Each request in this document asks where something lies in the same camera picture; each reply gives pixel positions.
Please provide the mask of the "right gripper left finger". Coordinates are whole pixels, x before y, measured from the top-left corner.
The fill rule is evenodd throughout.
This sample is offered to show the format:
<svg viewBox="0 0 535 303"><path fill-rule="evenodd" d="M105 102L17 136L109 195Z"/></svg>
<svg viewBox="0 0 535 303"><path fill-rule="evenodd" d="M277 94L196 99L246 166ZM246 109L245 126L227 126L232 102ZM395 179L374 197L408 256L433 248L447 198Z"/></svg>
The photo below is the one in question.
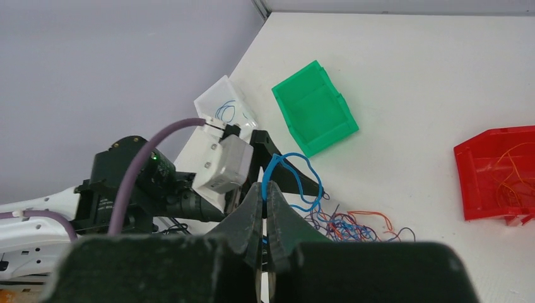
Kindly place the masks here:
<svg viewBox="0 0 535 303"><path fill-rule="evenodd" d="M262 275L261 184L207 235L213 245L209 302L260 302Z"/></svg>

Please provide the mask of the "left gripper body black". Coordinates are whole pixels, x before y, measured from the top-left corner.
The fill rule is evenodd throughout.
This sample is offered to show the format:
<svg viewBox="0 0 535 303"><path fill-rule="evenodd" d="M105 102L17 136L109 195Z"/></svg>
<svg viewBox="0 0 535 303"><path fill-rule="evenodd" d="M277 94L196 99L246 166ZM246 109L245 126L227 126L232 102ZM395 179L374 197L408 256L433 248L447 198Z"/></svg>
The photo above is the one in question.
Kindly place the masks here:
<svg viewBox="0 0 535 303"><path fill-rule="evenodd" d="M80 195L74 218L78 234L107 233L120 184L146 142L140 136L127 136L95 155L90 178L74 190ZM193 172L176 171L164 154L153 150L134 183L122 233L156 232L155 217L222 221L225 211L193 191L194 177Z"/></svg>

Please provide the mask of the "clear plastic bin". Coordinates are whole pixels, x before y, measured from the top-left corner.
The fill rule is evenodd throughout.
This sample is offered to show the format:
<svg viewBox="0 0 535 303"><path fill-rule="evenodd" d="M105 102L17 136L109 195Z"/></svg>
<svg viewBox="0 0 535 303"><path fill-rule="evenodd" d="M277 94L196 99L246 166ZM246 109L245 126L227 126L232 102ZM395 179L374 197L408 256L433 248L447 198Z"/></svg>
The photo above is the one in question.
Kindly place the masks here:
<svg viewBox="0 0 535 303"><path fill-rule="evenodd" d="M221 77L197 99L194 106L199 117L213 117L229 125L240 127L240 138L249 141L252 131L259 127L255 114L245 102L244 94L229 80ZM202 147L208 138L197 128L174 161L178 171L192 172L201 163Z"/></svg>

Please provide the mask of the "green plastic bin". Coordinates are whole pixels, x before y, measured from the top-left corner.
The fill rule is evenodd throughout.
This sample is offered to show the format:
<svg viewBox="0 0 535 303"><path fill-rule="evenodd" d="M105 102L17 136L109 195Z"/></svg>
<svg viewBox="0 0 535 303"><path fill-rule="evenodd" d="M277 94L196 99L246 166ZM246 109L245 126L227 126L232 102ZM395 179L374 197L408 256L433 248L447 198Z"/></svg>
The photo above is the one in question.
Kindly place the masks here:
<svg viewBox="0 0 535 303"><path fill-rule="evenodd" d="M287 128L306 157L356 133L359 126L326 70L312 61L272 87Z"/></svg>

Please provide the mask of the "red plastic bin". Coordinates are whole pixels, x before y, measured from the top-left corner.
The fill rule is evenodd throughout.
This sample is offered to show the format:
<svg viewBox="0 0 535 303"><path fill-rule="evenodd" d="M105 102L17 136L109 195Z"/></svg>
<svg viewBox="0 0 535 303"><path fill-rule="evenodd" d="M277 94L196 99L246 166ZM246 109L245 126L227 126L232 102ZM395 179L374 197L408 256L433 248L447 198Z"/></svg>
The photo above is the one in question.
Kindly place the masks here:
<svg viewBox="0 0 535 303"><path fill-rule="evenodd" d="M534 221L534 126L489 129L453 151L466 221Z"/></svg>

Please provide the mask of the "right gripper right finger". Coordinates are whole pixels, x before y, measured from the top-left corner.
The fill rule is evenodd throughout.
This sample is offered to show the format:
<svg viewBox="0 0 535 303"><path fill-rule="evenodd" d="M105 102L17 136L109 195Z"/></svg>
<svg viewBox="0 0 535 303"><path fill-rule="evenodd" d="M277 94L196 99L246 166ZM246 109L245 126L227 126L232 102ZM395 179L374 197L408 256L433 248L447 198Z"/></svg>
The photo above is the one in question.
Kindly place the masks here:
<svg viewBox="0 0 535 303"><path fill-rule="evenodd" d="M287 202L273 181L266 198L267 272L270 302L296 302L303 271L302 245L329 242Z"/></svg>

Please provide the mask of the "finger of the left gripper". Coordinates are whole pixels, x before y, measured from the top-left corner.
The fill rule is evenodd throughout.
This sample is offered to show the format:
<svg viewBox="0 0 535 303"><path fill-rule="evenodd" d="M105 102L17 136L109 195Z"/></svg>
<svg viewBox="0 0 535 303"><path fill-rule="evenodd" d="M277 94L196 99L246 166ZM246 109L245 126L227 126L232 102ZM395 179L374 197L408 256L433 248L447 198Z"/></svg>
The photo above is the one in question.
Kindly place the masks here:
<svg viewBox="0 0 535 303"><path fill-rule="evenodd" d="M264 172L272 160L273 155L282 155L265 130L253 130L249 145L253 147L252 160L249 167L249 188L257 182L260 169ZM299 171L288 159L275 166L271 180L277 183L283 193L299 194L299 185L306 196L316 196L318 193L323 198L324 188L317 181L307 177Z"/></svg>

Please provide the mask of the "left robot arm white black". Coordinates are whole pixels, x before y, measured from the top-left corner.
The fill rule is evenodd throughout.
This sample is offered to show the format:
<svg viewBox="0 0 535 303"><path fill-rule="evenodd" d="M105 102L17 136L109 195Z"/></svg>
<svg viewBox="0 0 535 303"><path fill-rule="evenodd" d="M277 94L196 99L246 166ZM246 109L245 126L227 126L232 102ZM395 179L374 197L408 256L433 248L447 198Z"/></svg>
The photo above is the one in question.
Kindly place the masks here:
<svg viewBox="0 0 535 303"><path fill-rule="evenodd" d="M140 136L122 138L96 154L90 178L79 186L2 205L1 279L48 273L70 242L84 235L105 234L123 176L145 143ZM179 172L165 155L153 151L134 184L122 232L156 233L156 218L172 229L180 219L222 221L242 203L259 171L278 153L263 130L253 131L249 144L252 158L247 178L241 187L221 195L221 206L193 190L195 172Z"/></svg>

